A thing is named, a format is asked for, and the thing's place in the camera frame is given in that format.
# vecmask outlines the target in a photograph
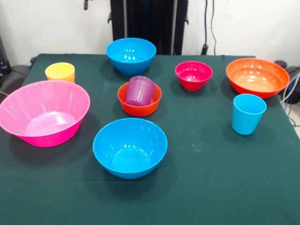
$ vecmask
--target yellow cup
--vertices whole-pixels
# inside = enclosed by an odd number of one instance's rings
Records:
[[[48,66],[45,74],[48,80],[75,82],[75,67],[67,62],[58,62]]]

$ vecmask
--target white wall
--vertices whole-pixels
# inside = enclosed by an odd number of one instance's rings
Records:
[[[0,35],[12,65],[39,53],[105,53],[109,0],[0,0]]]
[[[208,0],[208,45],[212,0]],[[183,54],[199,54],[204,44],[205,0],[189,0]],[[215,0],[217,54],[255,55],[300,66],[300,0]]]
[[[209,1],[208,44],[212,54]],[[217,54],[300,64],[300,0],[215,0]],[[183,54],[200,54],[204,0],[189,0]],[[105,53],[112,41],[110,0],[0,0],[0,34],[12,65],[39,53]]]

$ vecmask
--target bowl rim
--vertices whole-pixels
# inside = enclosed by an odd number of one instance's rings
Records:
[[[71,72],[70,74],[68,74],[68,75],[61,76],[61,77],[55,77],[55,76],[49,75],[49,74],[48,74],[48,70],[49,70],[51,67],[54,67],[54,66],[56,66],[56,65],[58,65],[58,64],[67,64],[68,66],[71,66],[72,72]],[[47,76],[47,77],[50,77],[50,78],[52,78],[52,79],[63,79],[63,78],[66,78],[66,77],[72,75],[74,72],[75,72],[75,67],[74,67],[73,64],[71,64],[71,63],[69,63],[69,62],[56,62],[56,63],[53,63],[53,64],[47,66],[47,68],[45,69],[45,74],[46,74],[46,76]]]
[[[146,43],[150,43],[150,45],[152,46],[152,47],[154,47],[154,53],[150,56],[150,57],[147,57],[147,59],[145,59],[145,60],[141,60],[141,61],[138,61],[138,62],[121,62],[121,61],[118,61],[118,60],[115,60],[115,59],[113,59],[111,56],[109,56],[109,54],[107,53],[107,49],[111,46],[111,45],[113,45],[114,43],[116,43],[116,42],[121,42],[121,41],[123,41],[123,40],[125,40],[125,39],[131,39],[131,40],[133,40],[133,39],[138,39],[138,40],[142,40],[142,41],[144,41],[144,42],[146,42]],[[105,53],[106,53],[106,55],[108,56],[108,58],[109,59],[111,59],[111,60],[113,60],[113,61],[116,61],[116,62],[120,62],[120,63],[126,63],[126,64],[136,64],[136,63],[142,63],[142,62],[145,62],[145,61],[148,61],[148,60],[150,60],[150,59],[152,59],[154,56],[155,56],[155,54],[156,54],[156,52],[157,52],[157,49],[156,49],[156,47],[155,47],[155,45],[154,44],[152,44],[150,41],[148,41],[148,40],[145,40],[145,39],[142,39],[142,38],[136,38],[136,37],[125,37],[125,38],[120,38],[120,39],[118,39],[118,40],[115,40],[115,41],[112,41],[107,47],[106,47],[106,50],[105,50]]]
[[[38,81],[38,82],[34,82],[34,83],[29,83],[25,86],[22,86],[20,87],[19,89],[15,90],[14,92],[12,92],[11,94],[9,94],[0,104],[0,108],[2,107],[2,104],[6,101],[8,101],[8,99],[11,97],[11,96],[14,96],[16,95],[16,93],[24,90],[24,89],[28,89],[30,88],[31,86],[35,86],[37,83],[49,83],[49,82],[52,82],[52,83],[67,83],[68,85],[74,85],[74,86],[77,86],[79,89],[81,89],[84,93],[84,95],[87,97],[87,100],[88,100],[88,107],[87,109],[85,110],[84,114],[76,120],[75,123],[73,123],[72,125],[68,126],[67,128],[64,128],[63,130],[59,131],[59,132],[55,132],[55,133],[52,133],[52,134],[48,134],[48,135],[35,135],[35,136],[32,136],[32,135],[24,135],[24,134],[18,134],[16,132],[11,132],[11,131],[8,131],[6,128],[3,127],[2,123],[1,123],[1,120],[0,120],[0,127],[2,127],[3,130],[5,130],[6,132],[12,134],[12,135],[16,135],[16,136],[20,136],[20,137],[47,137],[47,136],[50,136],[50,135],[54,135],[54,134],[58,134],[62,131],[65,131],[67,129],[69,129],[70,127],[74,126],[75,124],[77,124],[79,121],[81,121],[85,115],[87,114],[89,108],[90,108],[90,96],[88,94],[88,92],[83,88],[81,87],[80,85],[76,84],[76,83],[72,83],[72,82],[69,82],[69,81],[61,81],[61,80],[46,80],[46,81]]]
[[[243,60],[264,61],[264,62],[267,62],[267,63],[269,63],[269,64],[274,65],[274,66],[277,67],[279,70],[282,70],[282,71],[284,72],[284,74],[285,74],[286,77],[288,78],[288,79],[287,79],[287,84],[283,85],[282,88],[279,88],[279,89],[276,89],[276,90],[272,90],[272,91],[253,90],[253,89],[244,88],[244,87],[238,85],[235,81],[233,81],[233,79],[231,79],[231,78],[229,77],[229,74],[228,74],[228,68],[229,68],[230,65],[232,65],[232,64],[234,64],[234,63],[236,63],[236,62],[238,62],[238,61],[243,61]],[[245,90],[249,90],[249,91],[256,92],[256,93],[278,93],[278,92],[282,91],[284,88],[286,88],[287,85],[290,83],[290,76],[289,76],[288,72],[287,72],[284,68],[282,68],[281,66],[279,66],[278,64],[276,64],[276,63],[274,63],[274,62],[272,62],[272,61],[264,60],[264,59],[260,59],[260,58],[249,58],[249,57],[246,57],[246,58],[240,58],[240,59],[237,59],[237,60],[232,61],[232,62],[229,63],[228,66],[226,67],[226,76],[227,76],[227,78],[229,79],[229,81],[232,82],[232,83],[234,83],[235,85],[237,85],[237,86],[239,86],[239,87],[241,87],[241,88],[243,88],[243,89],[245,89]]]
[[[156,126],[156,127],[159,129],[159,131],[163,134],[164,141],[165,141],[165,149],[164,149],[164,152],[163,152],[162,156],[159,158],[159,160],[158,160],[155,164],[149,166],[147,169],[140,170],[140,171],[136,171],[136,172],[120,172],[120,171],[117,171],[117,170],[114,170],[114,169],[110,168],[109,166],[104,165],[104,164],[101,163],[100,160],[97,158],[97,156],[96,156],[96,154],[95,154],[95,140],[96,140],[97,137],[100,135],[101,131],[103,131],[107,126],[109,126],[109,125],[111,125],[111,124],[113,124],[113,123],[120,122],[120,121],[122,121],[122,120],[139,120],[139,121],[143,120],[143,121],[145,121],[145,122],[147,122],[147,123],[149,123],[149,124],[151,124],[151,125],[153,125],[153,126]],[[94,138],[94,140],[93,140],[93,154],[94,154],[94,157],[96,158],[96,160],[97,160],[104,168],[107,168],[108,170],[111,170],[111,171],[116,172],[116,173],[121,173],[121,174],[136,174],[136,173],[144,172],[144,171],[146,171],[146,170],[148,170],[148,169],[151,169],[151,168],[153,168],[153,167],[156,167],[156,166],[161,162],[161,160],[165,157],[165,155],[166,155],[166,153],[167,153],[167,149],[168,149],[168,139],[167,139],[167,137],[166,137],[164,131],[162,130],[162,128],[160,128],[157,124],[155,124],[155,123],[153,123],[153,122],[151,122],[151,121],[149,121],[149,120],[145,120],[145,119],[141,119],[141,118],[123,118],[123,119],[119,119],[119,120],[114,120],[114,121],[112,121],[112,122],[106,124],[104,127],[102,127],[102,128],[98,131],[98,133],[96,134],[96,136],[95,136],[95,138]]]
[[[163,95],[163,93],[162,93],[162,91],[161,91],[161,88],[160,88],[156,83],[154,83],[155,89],[158,89],[158,90],[159,90],[159,94],[160,94],[158,100],[156,100],[155,102],[153,102],[153,103],[151,103],[151,104],[149,104],[149,105],[145,105],[145,106],[135,106],[135,105],[130,105],[130,104],[127,104],[125,101],[123,101],[123,100],[120,98],[120,91],[121,91],[121,89],[123,89],[124,86],[127,85],[127,84],[129,85],[129,82],[126,82],[126,83],[122,84],[122,85],[119,87],[119,89],[118,89],[118,99],[119,99],[119,101],[120,101],[122,104],[127,105],[127,106],[129,106],[129,107],[139,108],[139,109],[145,109],[145,108],[151,107],[152,105],[157,104],[157,103],[160,101],[160,99],[161,99],[161,97],[162,97],[162,95]]]
[[[179,76],[178,73],[177,73],[177,68],[178,68],[180,65],[182,65],[182,64],[185,64],[185,63],[191,63],[191,62],[192,62],[192,63],[201,64],[202,66],[208,67],[208,68],[210,69],[210,71],[211,71],[210,76],[209,76],[207,79],[203,80],[203,81],[188,81],[187,79],[184,79],[184,78],[182,78],[181,76]],[[175,68],[175,74],[176,74],[176,76],[177,76],[178,79],[183,80],[183,81],[186,81],[186,82],[190,82],[190,83],[203,83],[203,82],[207,82],[209,79],[212,78],[213,70],[212,70],[212,68],[211,68],[209,65],[207,65],[207,64],[205,64],[205,63],[203,63],[203,62],[199,62],[199,61],[184,61],[184,62],[179,63],[179,64],[176,66],[176,68]]]

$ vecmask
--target large pink bowl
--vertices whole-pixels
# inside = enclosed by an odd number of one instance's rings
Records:
[[[24,141],[51,147],[69,140],[90,107],[90,97],[77,84],[40,81],[11,93],[0,104],[0,126]]]

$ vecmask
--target small red bowl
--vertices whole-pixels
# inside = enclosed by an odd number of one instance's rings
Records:
[[[175,73],[181,85],[187,90],[199,90],[212,77],[212,69],[197,61],[178,64]]]

